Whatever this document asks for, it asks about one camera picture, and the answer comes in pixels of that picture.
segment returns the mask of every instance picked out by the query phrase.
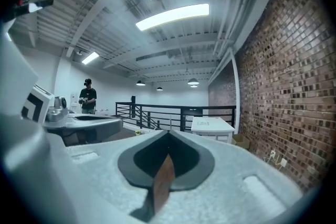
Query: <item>black railing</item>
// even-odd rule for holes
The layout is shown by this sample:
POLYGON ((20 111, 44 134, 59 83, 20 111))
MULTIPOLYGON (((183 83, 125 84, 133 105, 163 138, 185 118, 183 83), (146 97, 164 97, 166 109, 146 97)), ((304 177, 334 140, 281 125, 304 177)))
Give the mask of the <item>black railing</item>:
POLYGON ((186 126, 186 116, 220 116, 224 120, 234 127, 235 124, 235 105, 229 106, 180 106, 180 105, 150 105, 150 104, 134 104, 131 102, 116 102, 116 114, 115 116, 123 118, 125 120, 131 120, 134 122, 128 122, 130 124, 139 126, 140 128, 160 129, 160 126, 179 127, 180 131, 190 130, 190 127, 186 126), (149 111, 146 108, 164 108, 167 112, 149 111), (170 113, 168 109, 179 109, 179 113, 170 113), (208 114, 203 114, 204 110, 209 110, 208 114), (210 110, 224 110, 224 113, 210 113, 210 110), (161 118, 159 116, 152 116, 152 114, 164 114, 170 115, 170 119, 161 118), (171 115, 179 115, 177 119, 172 119, 171 115), (169 124, 160 123, 160 120, 169 121, 169 124), (179 125, 172 124, 172 122, 179 122, 179 125))

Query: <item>rectangular light panel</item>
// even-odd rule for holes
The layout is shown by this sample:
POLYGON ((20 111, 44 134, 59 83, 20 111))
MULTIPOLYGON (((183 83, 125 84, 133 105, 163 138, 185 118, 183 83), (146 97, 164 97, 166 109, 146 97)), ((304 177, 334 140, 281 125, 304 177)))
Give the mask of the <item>rectangular light panel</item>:
POLYGON ((162 12, 145 20, 142 20, 135 25, 138 27, 138 29, 144 31, 146 29, 168 23, 173 20, 204 15, 209 15, 209 4, 198 4, 167 10, 166 12, 162 12))
POLYGON ((87 63, 91 62, 92 60, 99 57, 99 55, 96 52, 91 53, 87 58, 85 58, 82 63, 86 65, 87 63))

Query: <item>ceiling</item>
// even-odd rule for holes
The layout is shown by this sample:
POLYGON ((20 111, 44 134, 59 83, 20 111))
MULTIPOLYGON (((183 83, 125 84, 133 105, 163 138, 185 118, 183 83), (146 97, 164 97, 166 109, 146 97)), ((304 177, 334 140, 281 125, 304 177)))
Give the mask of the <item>ceiling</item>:
POLYGON ((51 7, 19 17, 9 33, 20 45, 62 48, 73 61, 96 51, 100 58, 89 65, 125 77, 208 80, 255 5, 256 0, 54 0, 51 7), (145 31, 135 26, 165 10, 202 3, 209 3, 209 16, 145 31))

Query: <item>tabletop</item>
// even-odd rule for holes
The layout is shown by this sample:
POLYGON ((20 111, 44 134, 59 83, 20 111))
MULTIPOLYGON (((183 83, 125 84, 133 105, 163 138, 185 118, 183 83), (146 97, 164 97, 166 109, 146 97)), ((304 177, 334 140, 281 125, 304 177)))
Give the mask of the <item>tabletop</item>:
POLYGON ((234 128, 221 118, 194 117, 192 132, 234 132, 234 128))

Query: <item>railing post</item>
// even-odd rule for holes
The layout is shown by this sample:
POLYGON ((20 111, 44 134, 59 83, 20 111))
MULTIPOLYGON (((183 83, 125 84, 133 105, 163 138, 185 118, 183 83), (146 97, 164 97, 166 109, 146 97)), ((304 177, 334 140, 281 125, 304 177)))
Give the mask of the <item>railing post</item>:
POLYGON ((140 129, 142 129, 142 106, 140 106, 140 129))
POLYGON ((180 131, 183 132, 184 128, 183 128, 183 109, 180 109, 180 131))
POLYGON ((147 112, 147 126, 151 128, 151 113, 147 112))
POLYGON ((235 109, 232 109, 232 115, 231 115, 231 126, 235 127, 235 109))

